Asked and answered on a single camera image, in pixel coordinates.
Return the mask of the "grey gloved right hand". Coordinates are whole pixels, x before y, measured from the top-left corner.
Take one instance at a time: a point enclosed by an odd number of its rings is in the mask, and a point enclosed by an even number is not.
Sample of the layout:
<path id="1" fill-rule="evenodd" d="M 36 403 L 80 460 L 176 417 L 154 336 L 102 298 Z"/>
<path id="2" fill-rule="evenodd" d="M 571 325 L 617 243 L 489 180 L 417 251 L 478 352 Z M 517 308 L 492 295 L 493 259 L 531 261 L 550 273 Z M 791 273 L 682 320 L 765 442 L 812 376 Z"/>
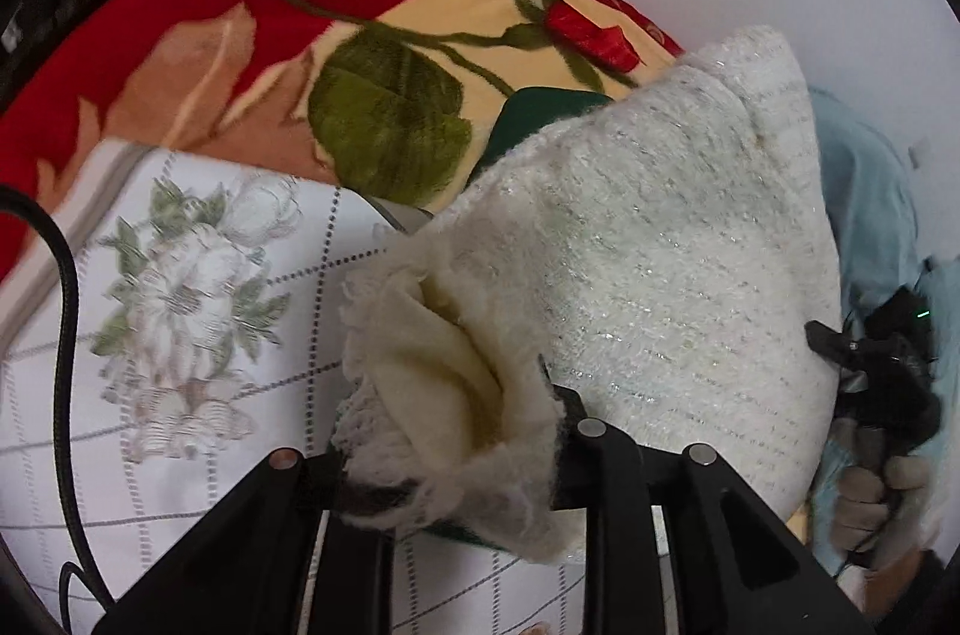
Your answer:
<path id="1" fill-rule="evenodd" d="M 885 570 L 919 546 L 934 466 L 926 456 L 884 458 L 884 431 L 852 417 L 833 422 L 832 438 L 853 463 L 836 482 L 830 543 L 851 564 Z"/>

